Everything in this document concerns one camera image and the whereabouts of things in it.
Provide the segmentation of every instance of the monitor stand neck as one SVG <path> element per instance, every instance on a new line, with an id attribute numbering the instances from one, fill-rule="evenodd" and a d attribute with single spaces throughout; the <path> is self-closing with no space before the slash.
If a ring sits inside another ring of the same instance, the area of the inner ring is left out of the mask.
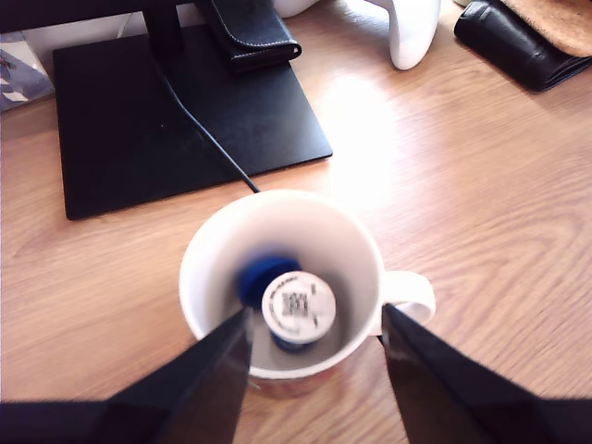
<path id="1" fill-rule="evenodd" d="M 175 6 L 158 6 L 142 11 L 150 47 L 158 58 L 178 56 L 184 51 L 179 14 Z"/>

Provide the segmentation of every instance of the white game controller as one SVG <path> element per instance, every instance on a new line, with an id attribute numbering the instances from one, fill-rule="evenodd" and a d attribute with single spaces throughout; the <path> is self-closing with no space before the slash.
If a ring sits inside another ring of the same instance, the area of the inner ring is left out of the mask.
<path id="1" fill-rule="evenodd" d="M 318 0 L 274 0 L 283 17 L 300 14 Z M 434 39 L 440 0 L 366 0 L 384 7 L 390 16 L 390 58 L 398 69 L 410 69 L 426 55 Z"/>

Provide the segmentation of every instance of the qr code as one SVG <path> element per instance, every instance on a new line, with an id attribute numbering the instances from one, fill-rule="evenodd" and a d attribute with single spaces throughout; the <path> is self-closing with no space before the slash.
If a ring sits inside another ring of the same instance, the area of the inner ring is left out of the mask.
<path id="1" fill-rule="evenodd" d="M 308 300 L 306 293 L 282 293 L 282 315 L 292 317 L 308 317 Z"/>

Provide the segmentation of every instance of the blue bottle cap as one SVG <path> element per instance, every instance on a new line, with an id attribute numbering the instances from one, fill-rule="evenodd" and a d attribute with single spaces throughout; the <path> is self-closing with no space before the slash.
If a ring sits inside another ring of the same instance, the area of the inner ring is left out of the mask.
<path id="1" fill-rule="evenodd" d="M 261 310 L 263 293 L 269 284 L 278 276 L 296 270 L 302 270 L 298 261 L 285 256 L 266 256 L 248 264 L 239 274 L 240 302 Z"/>

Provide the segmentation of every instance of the black wallet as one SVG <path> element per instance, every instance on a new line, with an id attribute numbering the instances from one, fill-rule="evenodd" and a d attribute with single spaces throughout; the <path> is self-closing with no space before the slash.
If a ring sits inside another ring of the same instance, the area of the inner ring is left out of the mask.
<path id="1" fill-rule="evenodd" d="M 235 71 L 287 62 L 302 53 L 272 0 L 198 0 L 195 5 Z"/>
<path id="2" fill-rule="evenodd" d="M 526 88 L 545 91 L 592 65 L 557 49 L 500 0 L 474 0 L 454 27 L 459 40 Z"/>

